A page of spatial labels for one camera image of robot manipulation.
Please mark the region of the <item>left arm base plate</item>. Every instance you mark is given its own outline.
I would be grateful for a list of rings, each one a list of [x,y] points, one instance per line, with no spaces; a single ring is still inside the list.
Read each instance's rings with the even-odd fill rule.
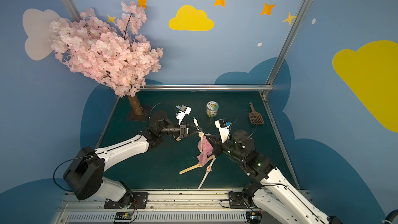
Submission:
[[[148,192],[127,192],[119,201],[106,199],[104,209],[145,209]]]

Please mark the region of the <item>cream looped watch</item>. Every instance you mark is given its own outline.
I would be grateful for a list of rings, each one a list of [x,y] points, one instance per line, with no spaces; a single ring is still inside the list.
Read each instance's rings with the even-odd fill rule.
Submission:
[[[181,141],[181,140],[182,140],[182,138],[181,138],[181,137],[179,137],[179,136],[175,136],[175,137],[174,137],[174,139],[175,139],[177,142],[179,142],[179,141]]]

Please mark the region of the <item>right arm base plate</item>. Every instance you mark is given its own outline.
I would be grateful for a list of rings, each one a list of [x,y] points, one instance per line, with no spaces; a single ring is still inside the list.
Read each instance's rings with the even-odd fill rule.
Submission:
[[[264,208],[265,203],[270,203],[273,198],[270,197],[263,189],[258,189],[255,192],[243,191],[230,191],[228,192],[228,208],[231,209],[244,209],[244,208]]]

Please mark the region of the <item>pink cloth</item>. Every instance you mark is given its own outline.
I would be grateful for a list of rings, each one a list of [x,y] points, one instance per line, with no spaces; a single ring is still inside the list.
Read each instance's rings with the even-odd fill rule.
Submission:
[[[198,142],[198,150],[200,154],[197,156],[200,167],[206,165],[208,162],[207,159],[213,154],[214,148],[206,137],[207,136],[203,132],[200,133],[201,140]]]

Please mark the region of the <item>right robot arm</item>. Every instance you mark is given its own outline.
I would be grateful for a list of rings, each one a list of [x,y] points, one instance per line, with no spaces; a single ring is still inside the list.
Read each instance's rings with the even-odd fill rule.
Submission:
[[[252,179],[243,195],[254,207],[266,211],[282,224],[340,224],[336,216],[328,216],[307,200],[262,153],[246,131],[238,130],[226,140],[207,135],[213,154],[230,156]]]

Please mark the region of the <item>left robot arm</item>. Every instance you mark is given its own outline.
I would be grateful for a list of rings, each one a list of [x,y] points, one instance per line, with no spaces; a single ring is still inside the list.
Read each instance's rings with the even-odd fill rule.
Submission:
[[[71,160],[63,179],[78,200],[101,197],[126,208],[133,201],[131,190],[120,181],[105,178],[104,173],[126,159],[153,150],[164,136],[181,140],[202,131],[195,124],[183,122],[182,114],[177,114],[177,119],[178,122],[172,122],[165,111],[158,111],[150,124],[133,138],[105,148],[82,148]]]

